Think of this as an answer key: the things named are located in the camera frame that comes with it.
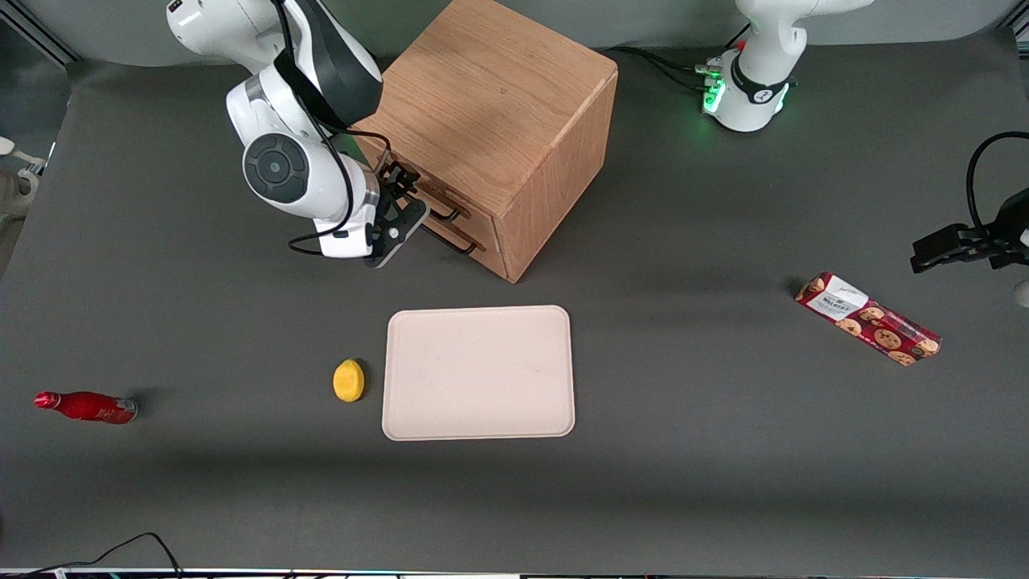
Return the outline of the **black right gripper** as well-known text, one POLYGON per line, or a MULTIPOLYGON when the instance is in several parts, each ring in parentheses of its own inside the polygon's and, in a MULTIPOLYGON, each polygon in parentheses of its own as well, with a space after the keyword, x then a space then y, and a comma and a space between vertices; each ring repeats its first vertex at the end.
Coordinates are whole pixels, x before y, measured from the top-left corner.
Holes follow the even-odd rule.
POLYGON ((426 202, 416 198, 419 179, 420 173, 397 161, 386 162, 381 168, 381 198, 376 205, 371 226, 365 230, 370 242, 370 253, 364 257, 366 267, 384 267, 429 216, 426 202))

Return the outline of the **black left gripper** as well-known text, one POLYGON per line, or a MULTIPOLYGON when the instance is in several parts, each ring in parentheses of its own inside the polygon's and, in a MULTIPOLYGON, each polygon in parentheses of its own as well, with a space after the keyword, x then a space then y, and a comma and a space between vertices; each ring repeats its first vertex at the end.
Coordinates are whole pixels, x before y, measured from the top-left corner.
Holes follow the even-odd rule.
POLYGON ((978 230, 965 224, 949 224, 912 245, 910 264, 915 274, 959 261, 988 259, 993 270, 1028 266, 1028 188, 1004 201, 996 219, 987 224, 993 242, 978 240, 978 230))

